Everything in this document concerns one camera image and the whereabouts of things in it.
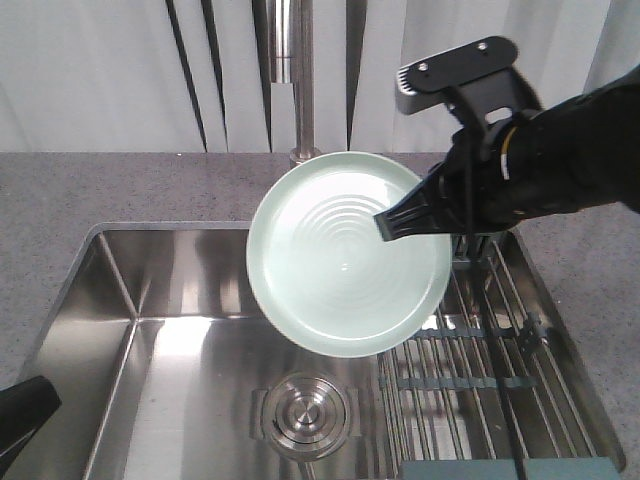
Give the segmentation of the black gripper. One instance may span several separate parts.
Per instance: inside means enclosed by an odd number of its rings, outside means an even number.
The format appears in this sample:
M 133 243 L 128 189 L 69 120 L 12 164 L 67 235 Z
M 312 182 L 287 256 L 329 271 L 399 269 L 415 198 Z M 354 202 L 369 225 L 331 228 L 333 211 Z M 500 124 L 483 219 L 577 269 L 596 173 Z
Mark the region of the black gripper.
M 385 242 L 413 235 L 464 234 L 466 192 L 471 192 L 474 231 L 507 230 L 536 212 L 523 170 L 511 166 L 508 148 L 518 126 L 501 120 L 480 143 L 462 128 L 452 136 L 445 160 L 391 208 L 374 216 Z

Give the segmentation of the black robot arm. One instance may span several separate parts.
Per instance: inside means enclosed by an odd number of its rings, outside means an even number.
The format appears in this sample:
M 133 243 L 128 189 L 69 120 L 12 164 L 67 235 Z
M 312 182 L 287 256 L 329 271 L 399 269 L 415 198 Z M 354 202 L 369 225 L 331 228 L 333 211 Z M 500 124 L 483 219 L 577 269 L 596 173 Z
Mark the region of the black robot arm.
M 381 237 L 488 234 L 620 202 L 639 209 L 639 71 L 540 113 L 465 126 L 444 161 L 378 213 Z

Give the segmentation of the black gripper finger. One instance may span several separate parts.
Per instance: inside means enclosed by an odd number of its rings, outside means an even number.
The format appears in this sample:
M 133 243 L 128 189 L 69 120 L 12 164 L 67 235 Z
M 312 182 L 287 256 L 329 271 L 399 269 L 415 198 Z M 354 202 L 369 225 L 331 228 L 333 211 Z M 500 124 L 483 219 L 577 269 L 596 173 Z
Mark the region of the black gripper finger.
M 61 406 L 50 380 L 36 376 L 1 391 L 1 467 L 9 468 Z

